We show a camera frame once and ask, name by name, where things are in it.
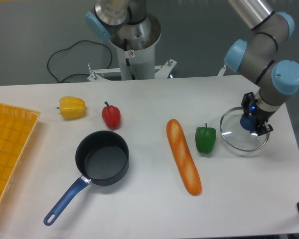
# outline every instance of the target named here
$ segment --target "black saucepan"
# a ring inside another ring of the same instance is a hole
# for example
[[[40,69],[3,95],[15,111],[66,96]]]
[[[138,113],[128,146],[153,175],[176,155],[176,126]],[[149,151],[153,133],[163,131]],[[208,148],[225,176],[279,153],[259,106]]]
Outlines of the black saucepan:
[[[43,222],[52,225],[66,206],[90,182],[107,186],[118,182],[129,168],[129,149],[125,140],[112,131],[97,131],[79,144],[75,162],[82,176],[56,203]]]

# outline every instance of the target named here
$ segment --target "pan handle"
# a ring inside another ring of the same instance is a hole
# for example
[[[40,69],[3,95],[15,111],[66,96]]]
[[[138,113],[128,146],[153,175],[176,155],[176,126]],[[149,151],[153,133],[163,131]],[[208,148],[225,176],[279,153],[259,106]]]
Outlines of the pan handle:
[[[77,195],[82,189],[89,185],[91,179],[84,176],[78,178],[71,187],[65,192],[62,198],[55,204],[52,210],[46,215],[43,222],[47,226],[52,225],[59,215],[63,212],[66,206],[71,202],[71,200]]]

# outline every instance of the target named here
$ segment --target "metal bracket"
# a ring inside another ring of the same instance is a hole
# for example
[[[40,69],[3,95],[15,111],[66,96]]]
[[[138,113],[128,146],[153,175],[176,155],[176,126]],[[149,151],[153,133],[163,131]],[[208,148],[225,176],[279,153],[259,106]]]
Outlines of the metal bracket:
[[[169,59],[163,66],[155,66],[155,79],[167,79],[176,64],[177,61]],[[107,78],[119,78],[121,75],[121,71],[119,68],[92,70],[89,66],[89,70],[90,76],[87,79],[90,82],[111,81]]]

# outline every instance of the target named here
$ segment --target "black cable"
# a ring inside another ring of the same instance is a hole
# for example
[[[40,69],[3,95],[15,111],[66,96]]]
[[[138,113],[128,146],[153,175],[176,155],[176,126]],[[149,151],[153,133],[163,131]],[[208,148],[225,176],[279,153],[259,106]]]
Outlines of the black cable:
[[[107,66],[106,69],[108,69],[108,68],[110,67],[110,65],[111,65],[111,63],[112,63],[112,60],[113,60],[113,54],[112,54],[110,48],[109,48],[107,45],[104,45],[104,44],[102,44],[102,43],[95,42],[95,41],[80,40],[80,41],[74,43],[72,46],[70,46],[70,47],[68,47],[68,48],[65,48],[65,49],[58,50],[58,51],[54,52],[54,53],[50,56],[50,58],[49,58],[49,60],[48,60],[48,63],[47,63],[47,69],[48,69],[48,72],[49,72],[49,73],[56,79],[57,83],[69,83],[69,82],[67,82],[66,80],[69,79],[69,78],[71,78],[71,77],[73,77],[73,76],[89,76],[89,74],[76,73],[76,74],[72,74],[72,75],[70,75],[70,76],[67,76],[67,77],[65,77],[64,79],[62,79],[62,80],[60,81],[60,80],[59,80],[59,79],[58,79],[58,78],[57,78],[57,77],[50,71],[50,68],[49,68],[50,60],[51,60],[51,58],[52,58],[55,54],[59,53],[60,51],[69,50],[69,49],[71,49],[72,47],[74,47],[75,45],[77,45],[77,44],[79,44],[79,43],[81,43],[81,42],[89,42],[89,43],[93,43],[93,44],[97,44],[97,45],[101,45],[101,46],[106,47],[106,48],[109,50],[110,55],[111,55],[110,63],[109,63],[109,65]]]

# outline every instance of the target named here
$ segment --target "plastic tray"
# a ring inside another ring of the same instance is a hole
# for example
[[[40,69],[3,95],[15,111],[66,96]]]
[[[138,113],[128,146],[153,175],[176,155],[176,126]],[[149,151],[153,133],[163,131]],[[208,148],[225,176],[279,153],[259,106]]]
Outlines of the plastic tray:
[[[38,111],[0,103],[0,202],[39,116]]]

